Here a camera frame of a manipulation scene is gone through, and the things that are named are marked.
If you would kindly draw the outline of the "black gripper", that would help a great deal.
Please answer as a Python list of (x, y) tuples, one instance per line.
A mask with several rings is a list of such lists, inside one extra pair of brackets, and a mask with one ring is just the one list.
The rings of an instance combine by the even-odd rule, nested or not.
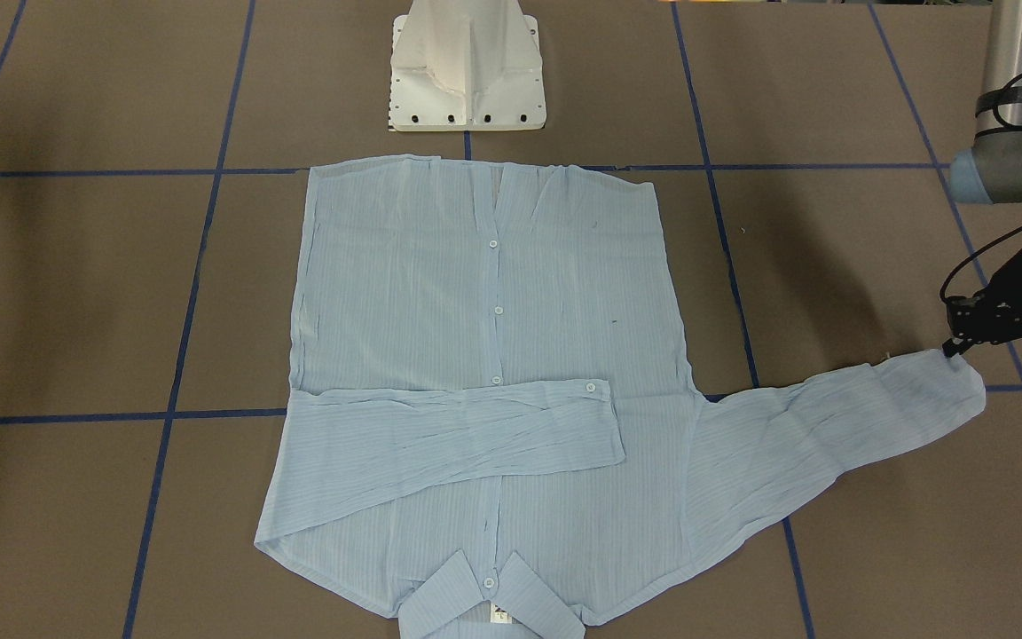
[(942, 352), (950, 359), (974, 345), (1022, 339), (1022, 249), (1005, 263), (974, 296), (948, 296), (950, 338)]

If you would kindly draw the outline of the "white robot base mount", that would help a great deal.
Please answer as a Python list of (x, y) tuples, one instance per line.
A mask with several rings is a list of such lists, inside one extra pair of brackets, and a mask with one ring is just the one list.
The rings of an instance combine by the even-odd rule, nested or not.
[(414, 1), (394, 17), (393, 132), (519, 132), (547, 121), (539, 22), (518, 1)]

